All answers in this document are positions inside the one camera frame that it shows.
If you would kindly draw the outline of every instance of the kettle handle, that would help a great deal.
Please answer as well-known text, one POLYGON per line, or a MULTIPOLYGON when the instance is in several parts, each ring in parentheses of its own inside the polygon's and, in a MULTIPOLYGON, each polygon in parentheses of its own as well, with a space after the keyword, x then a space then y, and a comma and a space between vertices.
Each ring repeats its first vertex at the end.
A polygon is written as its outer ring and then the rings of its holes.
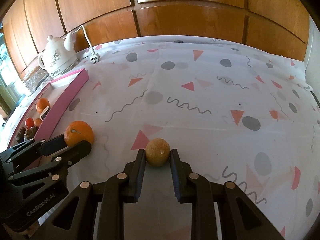
POLYGON ((45 67, 44 67, 44 65, 42 63, 42 60, 41 60, 42 56, 43 56, 43 52, 40 52, 39 55, 38 55, 38 63, 39 63, 40 68, 45 69, 45 67))

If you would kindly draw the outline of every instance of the electric kettle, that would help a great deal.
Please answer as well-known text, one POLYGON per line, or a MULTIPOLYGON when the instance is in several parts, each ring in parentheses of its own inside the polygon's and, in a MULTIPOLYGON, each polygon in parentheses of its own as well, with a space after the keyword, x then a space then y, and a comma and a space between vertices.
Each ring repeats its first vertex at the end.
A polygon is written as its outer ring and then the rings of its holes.
POLYGON ((38 55, 38 62, 42 69, 55 78, 67 72, 78 58, 73 49, 71 33, 68 33, 65 39, 53 38, 52 35, 49 35, 47 40, 45 50, 38 55))

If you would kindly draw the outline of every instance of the metal rivet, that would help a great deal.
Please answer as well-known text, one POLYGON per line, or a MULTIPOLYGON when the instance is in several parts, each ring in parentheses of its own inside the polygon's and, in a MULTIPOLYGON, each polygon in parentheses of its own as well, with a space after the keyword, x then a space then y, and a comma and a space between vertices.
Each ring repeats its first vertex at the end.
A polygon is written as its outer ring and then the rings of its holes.
POLYGON ((59 179, 59 175, 58 174, 54 174, 52 177, 51 177, 52 180, 58 180, 59 179))
POLYGON ((87 187, 89 187, 89 186, 90 186, 90 183, 87 182, 87 181, 81 182, 81 184, 80 184, 80 187, 81 187, 81 188, 87 188, 87 187))
POLYGON ((195 172, 192 172, 192 173, 189 174, 189 178, 190 179, 198 179, 199 178, 199 174, 195 173, 195 172))
POLYGON ((127 174, 125 174, 125 173, 123 173, 123 172, 121 172, 121 173, 119 173, 118 175, 117 175, 117 178, 118 179, 125 179, 127 177, 127 174))
POLYGON ((236 184, 234 184, 232 181, 228 181, 228 182, 226 182, 226 187, 233 189, 236 187, 236 184))

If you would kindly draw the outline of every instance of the kettle spout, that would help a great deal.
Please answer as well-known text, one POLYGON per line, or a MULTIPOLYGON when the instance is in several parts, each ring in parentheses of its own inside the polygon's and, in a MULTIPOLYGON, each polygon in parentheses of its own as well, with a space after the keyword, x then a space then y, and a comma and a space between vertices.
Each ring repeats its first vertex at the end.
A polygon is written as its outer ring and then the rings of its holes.
POLYGON ((66 36, 65 41, 63 42, 64 47, 66 48, 67 51, 72 51, 73 50, 73 41, 71 38, 71 32, 69 32, 66 36))

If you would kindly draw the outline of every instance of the red tomato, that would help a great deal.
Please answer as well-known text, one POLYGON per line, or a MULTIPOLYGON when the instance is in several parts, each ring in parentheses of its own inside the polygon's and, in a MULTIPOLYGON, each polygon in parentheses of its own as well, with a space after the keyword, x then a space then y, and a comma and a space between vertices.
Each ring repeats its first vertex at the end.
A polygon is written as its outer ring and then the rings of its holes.
POLYGON ((33 121, 33 119, 31 117, 28 117, 26 119, 25 125, 26 125, 27 129, 30 129, 32 126, 35 125, 35 122, 33 121))

